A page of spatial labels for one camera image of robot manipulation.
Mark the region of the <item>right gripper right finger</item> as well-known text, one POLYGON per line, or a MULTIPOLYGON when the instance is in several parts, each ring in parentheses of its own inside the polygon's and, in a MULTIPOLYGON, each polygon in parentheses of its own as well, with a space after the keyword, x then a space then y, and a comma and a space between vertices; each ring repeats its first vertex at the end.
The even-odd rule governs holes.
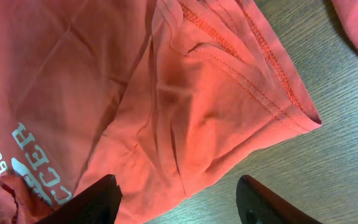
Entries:
POLYGON ((237 183, 236 205, 242 224, 321 224, 249 175, 237 183))

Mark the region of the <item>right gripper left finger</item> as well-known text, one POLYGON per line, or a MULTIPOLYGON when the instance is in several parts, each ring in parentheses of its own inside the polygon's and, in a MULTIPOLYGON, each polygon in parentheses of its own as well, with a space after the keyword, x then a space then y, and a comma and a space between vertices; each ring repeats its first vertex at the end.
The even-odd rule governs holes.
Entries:
POLYGON ((37 224, 114 223, 121 199, 116 177, 108 174, 37 224))

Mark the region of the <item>orange soccer t-shirt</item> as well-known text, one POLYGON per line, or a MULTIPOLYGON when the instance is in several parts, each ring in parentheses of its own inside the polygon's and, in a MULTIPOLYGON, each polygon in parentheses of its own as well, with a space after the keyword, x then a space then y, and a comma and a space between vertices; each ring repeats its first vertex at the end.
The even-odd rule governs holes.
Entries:
POLYGON ((108 174, 145 223, 320 126, 253 1, 0 1, 0 223, 108 174))

